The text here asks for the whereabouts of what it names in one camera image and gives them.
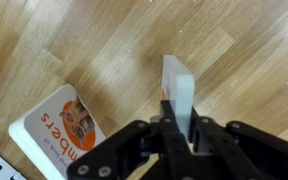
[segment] screw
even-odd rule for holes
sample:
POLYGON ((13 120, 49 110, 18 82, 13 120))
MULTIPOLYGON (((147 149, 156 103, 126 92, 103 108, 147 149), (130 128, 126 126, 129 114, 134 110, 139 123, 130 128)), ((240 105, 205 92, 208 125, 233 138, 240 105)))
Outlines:
POLYGON ((185 177, 182 178, 182 180, 194 180, 194 178, 189 177, 189 176, 185 176, 185 177))
POLYGON ((208 119, 202 119, 203 123, 208 123, 208 119))
POLYGON ((241 125, 240 125, 240 124, 238 124, 238 123, 233 123, 233 124, 232 124, 232 127, 235 127, 235 128, 240 128, 240 127, 241 127, 241 125))
POLYGON ((111 174, 112 170, 108 166, 103 166, 98 170, 98 175, 100 177, 107 177, 111 174))
POLYGON ((144 127, 145 126, 145 123, 139 123, 138 124, 138 127, 144 127))
POLYGON ((235 142, 235 144, 239 144, 240 143, 240 139, 239 138, 235 138, 234 142, 235 142))
POLYGON ((80 166, 80 167, 77 169, 77 173, 78 173, 79 175, 85 175, 86 173, 88 173, 89 170, 90 170, 90 169, 88 168, 88 166, 82 165, 82 166, 80 166))

